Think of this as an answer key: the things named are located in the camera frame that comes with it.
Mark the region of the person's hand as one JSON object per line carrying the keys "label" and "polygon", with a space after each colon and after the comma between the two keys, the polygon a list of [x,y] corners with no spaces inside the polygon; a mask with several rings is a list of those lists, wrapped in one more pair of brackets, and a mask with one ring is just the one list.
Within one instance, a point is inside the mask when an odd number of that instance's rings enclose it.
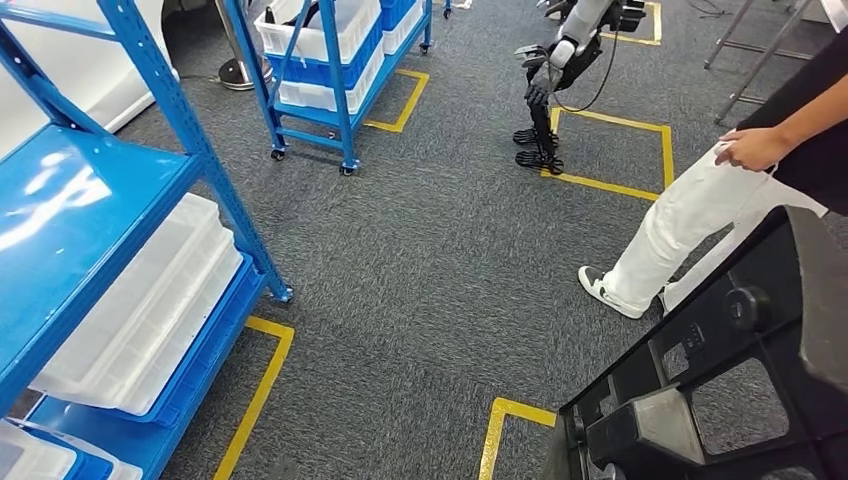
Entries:
{"label": "person's hand", "polygon": [[719,140],[715,164],[761,172],[775,166],[798,142],[778,127],[731,131]]}

